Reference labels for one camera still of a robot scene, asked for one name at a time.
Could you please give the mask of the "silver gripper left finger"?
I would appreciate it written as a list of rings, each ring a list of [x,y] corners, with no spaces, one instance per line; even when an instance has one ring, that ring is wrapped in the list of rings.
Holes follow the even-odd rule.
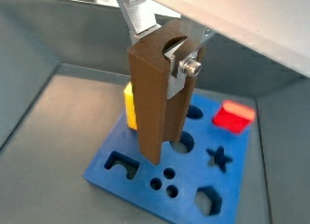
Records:
[[[137,44],[148,35],[162,26],[157,22],[156,13],[149,9],[149,0],[117,0],[124,18],[130,29],[133,44]]]

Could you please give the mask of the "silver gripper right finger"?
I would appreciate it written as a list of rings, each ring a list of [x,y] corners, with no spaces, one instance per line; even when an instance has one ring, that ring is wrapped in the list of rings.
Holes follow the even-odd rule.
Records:
[[[164,51],[170,61],[168,98],[173,99],[186,87],[186,79],[201,73],[200,50],[213,39],[216,31],[188,17],[181,18],[181,39]]]

